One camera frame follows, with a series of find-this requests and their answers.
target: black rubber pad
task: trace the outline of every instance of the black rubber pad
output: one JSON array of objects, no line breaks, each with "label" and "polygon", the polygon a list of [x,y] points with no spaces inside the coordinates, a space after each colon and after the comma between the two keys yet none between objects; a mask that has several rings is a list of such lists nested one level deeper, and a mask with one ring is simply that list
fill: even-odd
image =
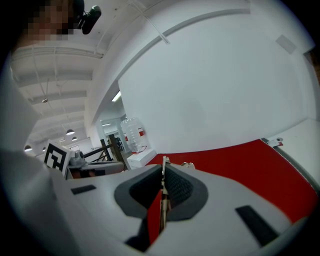
[{"label": "black rubber pad", "polygon": [[125,215],[145,219],[148,208],[161,189],[162,167],[156,165],[118,185],[114,199]]},{"label": "black rubber pad", "polygon": [[150,246],[147,218],[144,218],[140,224],[138,234],[130,237],[125,244],[141,252],[145,252]]},{"label": "black rubber pad", "polygon": [[87,185],[87,186],[80,186],[80,187],[71,188],[71,192],[74,195],[77,195],[77,194],[81,194],[81,193],[88,192],[90,190],[95,190],[95,189],[96,189],[96,187],[94,185]]},{"label": "black rubber pad", "polygon": [[208,189],[201,180],[169,163],[165,165],[164,185],[171,205],[171,210],[167,213],[168,222],[193,218],[205,206],[209,197]]},{"label": "black rubber pad", "polygon": [[265,246],[278,237],[278,234],[251,206],[242,206],[236,208],[235,211],[261,246]]}]

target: white ceiling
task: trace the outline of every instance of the white ceiling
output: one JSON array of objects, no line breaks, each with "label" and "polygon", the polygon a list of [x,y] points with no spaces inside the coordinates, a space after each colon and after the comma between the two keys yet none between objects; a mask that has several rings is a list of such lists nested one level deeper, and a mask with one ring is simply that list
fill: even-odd
[{"label": "white ceiling", "polygon": [[[22,95],[39,113],[29,142],[63,137],[67,129],[84,127],[85,100],[95,71],[108,46],[139,13],[127,0],[84,0],[85,10],[100,6],[102,15],[88,35],[75,30],[57,40],[22,47],[12,55],[12,76]],[[161,0],[135,0],[143,11]],[[105,117],[123,111],[122,102],[110,103]]]}]

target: person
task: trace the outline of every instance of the person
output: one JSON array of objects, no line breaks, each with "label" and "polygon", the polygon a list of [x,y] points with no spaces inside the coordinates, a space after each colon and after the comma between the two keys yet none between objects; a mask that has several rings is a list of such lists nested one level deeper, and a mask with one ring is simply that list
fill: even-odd
[{"label": "person", "polygon": [[[20,47],[70,33],[83,13],[83,3],[83,0],[22,1],[20,8],[4,7],[10,12],[1,16],[1,32],[7,32],[8,37],[1,49],[0,197],[1,215],[6,222],[3,246],[11,253],[80,254],[55,200],[48,170],[23,153],[38,115],[15,84],[10,61],[12,52]],[[13,17],[16,23],[8,25]]]}]

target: black slot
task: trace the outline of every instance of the black slot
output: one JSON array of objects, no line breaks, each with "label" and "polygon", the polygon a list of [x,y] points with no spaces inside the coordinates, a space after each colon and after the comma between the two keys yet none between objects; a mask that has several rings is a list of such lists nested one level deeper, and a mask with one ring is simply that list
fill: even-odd
[{"label": "black slot", "polygon": [[171,210],[167,213],[167,222],[193,218],[205,206],[209,197],[208,189],[201,180],[169,163],[165,165],[164,185],[171,205]]},{"label": "black slot", "polygon": [[236,208],[245,225],[261,246],[265,246],[278,237],[270,225],[249,205]]},{"label": "black slot", "polygon": [[96,187],[94,185],[87,185],[87,186],[80,186],[80,187],[71,188],[71,192],[74,195],[77,195],[77,194],[88,192],[88,191],[94,190],[94,189],[96,189]]}]

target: ceiling beam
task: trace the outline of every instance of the ceiling beam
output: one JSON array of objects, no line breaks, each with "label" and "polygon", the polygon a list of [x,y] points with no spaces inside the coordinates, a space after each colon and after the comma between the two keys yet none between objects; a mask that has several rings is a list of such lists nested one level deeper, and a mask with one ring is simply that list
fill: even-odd
[{"label": "ceiling beam", "polygon": [[[53,93],[53,94],[49,94],[46,96],[46,98],[48,99],[49,102],[52,101],[59,101],[59,100],[68,100],[68,99],[75,99],[75,98],[85,98],[87,97],[87,91],[86,90],[80,90],[80,91],[67,91],[67,92],[63,92],[61,93],[61,96],[59,95],[59,93]],[[33,100],[29,99],[29,102],[32,105],[35,104],[45,104],[43,103],[43,99],[45,98],[45,96],[39,96],[39,97],[34,97]]]},{"label": "ceiling beam", "polygon": [[46,119],[46,118],[52,118],[52,117],[59,117],[63,116],[65,114],[73,114],[78,112],[85,111],[85,105],[77,105],[77,106],[66,106],[66,107],[60,107],[60,108],[54,108],[54,113],[52,110],[43,111],[42,116],[40,119]]},{"label": "ceiling beam", "polygon": [[81,81],[92,81],[93,79],[93,71],[76,71],[76,70],[64,70],[63,72],[59,72],[57,76],[52,70],[46,72],[39,72],[39,82],[34,73],[29,73],[25,75],[15,76],[13,79],[17,83],[17,85],[22,88],[30,85],[35,85],[38,83],[46,83],[49,81],[71,81],[71,80],[81,80]]},{"label": "ceiling beam", "polygon": [[54,129],[56,127],[60,127],[61,125],[71,125],[77,122],[83,122],[84,119],[85,118],[83,116],[77,116],[77,117],[72,117],[64,120],[48,122],[45,125],[35,126],[32,130],[32,134],[43,132],[49,129]]},{"label": "ceiling beam", "polygon": [[71,48],[71,47],[61,47],[61,46],[41,46],[34,47],[33,50],[30,47],[17,49],[12,55],[11,62],[16,62],[24,58],[31,58],[33,56],[53,56],[53,55],[64,55],[64,56],[81,56],[86,58],[98,59],[103,58],[103,54],[94,53],[91,50]]},{"label": "ceiling beam", "polygon": [[[74,129],[75,133],[77,134],[79,132],[80,129],[83,129],[83,127],[79,127],[77,129]],[[52,133],[48,136],[42,137],[40,139],[31,139],[31,141],[33,143],[39,144],[39,143],[43,143],[46,142],[47,140],[56,140],[59,138],[65,138],[66,133],[65,132],[56,132],[56,133]]]}]

